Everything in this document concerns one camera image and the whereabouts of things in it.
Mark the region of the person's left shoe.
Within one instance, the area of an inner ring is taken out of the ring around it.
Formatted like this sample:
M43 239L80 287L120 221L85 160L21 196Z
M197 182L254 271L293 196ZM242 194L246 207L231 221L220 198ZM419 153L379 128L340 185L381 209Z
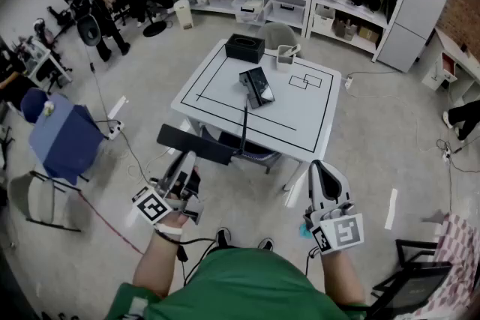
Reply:
M231 234L229 229L221 227L216 233L216 244L220 248L227 248L230 245Z

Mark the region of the dark blue chair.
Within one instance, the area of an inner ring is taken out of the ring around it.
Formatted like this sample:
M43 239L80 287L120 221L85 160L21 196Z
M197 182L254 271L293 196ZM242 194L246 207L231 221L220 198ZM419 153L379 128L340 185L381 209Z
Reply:
M235 152L235 156L238 158L243 158L264 166L272 166L281 158L281 153L261 147L249 141L245 141L244 149L241 150L241 138L221 131L219 137L216 139L210 134L205 125L201 128L201 137L232 148Z

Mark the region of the white storage basket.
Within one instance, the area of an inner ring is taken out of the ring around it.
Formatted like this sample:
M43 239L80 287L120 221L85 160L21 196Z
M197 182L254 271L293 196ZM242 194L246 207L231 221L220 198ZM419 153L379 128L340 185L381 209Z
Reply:
M335 9L317 4L313 18L313 29L317 32L330 31L335 20Z

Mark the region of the white refrigerator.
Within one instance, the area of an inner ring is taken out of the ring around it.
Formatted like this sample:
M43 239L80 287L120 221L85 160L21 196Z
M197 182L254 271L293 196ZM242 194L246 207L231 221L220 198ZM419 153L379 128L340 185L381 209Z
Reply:
M378 60L406 73L420 57L447 0L403 0Z

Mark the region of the grey padded chair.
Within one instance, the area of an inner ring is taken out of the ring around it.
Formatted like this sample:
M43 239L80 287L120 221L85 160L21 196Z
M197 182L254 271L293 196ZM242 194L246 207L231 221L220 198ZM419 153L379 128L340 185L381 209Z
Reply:
M294 31L286 24L269 22L262 26L255 37L265 41L265 48L278 50L280 45L295 46L298 44Z

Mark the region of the white waste bin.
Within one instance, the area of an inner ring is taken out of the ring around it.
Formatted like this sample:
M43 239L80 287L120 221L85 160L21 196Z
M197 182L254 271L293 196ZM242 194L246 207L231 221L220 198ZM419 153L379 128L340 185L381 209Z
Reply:
M191 6L188 0L178 0L174 4L174 11L182 29L186 30L194 27Z

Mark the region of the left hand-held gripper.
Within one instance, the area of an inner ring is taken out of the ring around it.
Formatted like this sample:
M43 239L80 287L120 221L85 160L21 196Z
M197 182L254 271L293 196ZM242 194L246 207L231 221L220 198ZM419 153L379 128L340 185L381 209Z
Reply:
M182 152L169 166L164 181L148 184L133 198L133 206L147 222L159 223L167 214L179 213L198 225L203 203L198 197L201 178L194 167L197 156L193 151Z

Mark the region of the black tissue box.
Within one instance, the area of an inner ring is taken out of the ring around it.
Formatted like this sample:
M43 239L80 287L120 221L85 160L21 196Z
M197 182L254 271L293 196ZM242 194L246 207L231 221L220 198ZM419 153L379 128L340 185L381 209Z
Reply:
M225 44L226 56L258 64L265 52L265 40L242 34L233 34Z

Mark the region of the white cabinet with red drawer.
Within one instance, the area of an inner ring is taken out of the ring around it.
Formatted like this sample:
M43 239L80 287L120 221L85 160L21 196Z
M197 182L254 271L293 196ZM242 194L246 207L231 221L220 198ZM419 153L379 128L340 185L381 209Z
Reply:
M455 60L448 54L441 52L433 61L422 83L436 91L444 82L453 83L457 80L455 74Z

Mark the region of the person's green shirt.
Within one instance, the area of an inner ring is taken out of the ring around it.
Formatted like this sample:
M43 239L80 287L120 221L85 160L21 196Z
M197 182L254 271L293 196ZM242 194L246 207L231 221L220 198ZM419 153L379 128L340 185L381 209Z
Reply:
M189 283L160 298L123 283L105 320L364 320L361 304L339 307L292 263L257 248L215 250Z

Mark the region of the brown cardboard box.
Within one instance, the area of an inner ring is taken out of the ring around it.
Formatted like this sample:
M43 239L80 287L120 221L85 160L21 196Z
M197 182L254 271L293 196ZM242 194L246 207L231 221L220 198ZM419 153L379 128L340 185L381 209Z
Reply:
M380 37L379 32L377 32L376 30L374 30L370 27L367 27L365 25L363 25L359 28L358 35L359 35L360 38L368 40L368 41L370 41L371 43L374 43L374 44L377 43L377 41Z

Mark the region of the black frame chair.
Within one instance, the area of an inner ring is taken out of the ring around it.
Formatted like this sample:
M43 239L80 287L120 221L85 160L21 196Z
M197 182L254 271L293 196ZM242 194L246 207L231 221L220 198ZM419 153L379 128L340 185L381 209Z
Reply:
M396 239L395 246L401 268L420 268L423 264L428 264L425 257L434 256L437 250L437 243L427 241ZM417 249L418 252L407 259L404 252L406 248Z

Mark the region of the person's left forearm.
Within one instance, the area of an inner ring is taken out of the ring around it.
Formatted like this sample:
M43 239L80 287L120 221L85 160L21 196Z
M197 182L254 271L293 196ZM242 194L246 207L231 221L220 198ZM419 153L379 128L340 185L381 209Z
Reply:
M172 285L178 247L177 244L153 232L146 251L136 267L132 284L165 298Z

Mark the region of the pink checkered cloth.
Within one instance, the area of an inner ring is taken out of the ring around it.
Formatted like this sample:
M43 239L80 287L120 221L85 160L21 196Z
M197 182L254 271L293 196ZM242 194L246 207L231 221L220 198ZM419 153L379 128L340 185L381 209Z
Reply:
M433 260L450 262L452 268L427 303L412 314L412 320L453 320L473 300L480 262L480 230L457 214L446 214Z

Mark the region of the white desk organizer container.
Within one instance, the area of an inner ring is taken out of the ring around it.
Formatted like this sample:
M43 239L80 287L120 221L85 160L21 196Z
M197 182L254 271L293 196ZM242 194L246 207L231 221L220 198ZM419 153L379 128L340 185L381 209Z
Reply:
M288 45L280 45L277 48L277 59L276 59L277 70L283 71L283 72L288 72L290 70L290 68L292 67L292 65L293 65L293 63L296 59L296 56L299 52L293 57L285 57L284 52L287 51L291 47L292 46L288 46Z

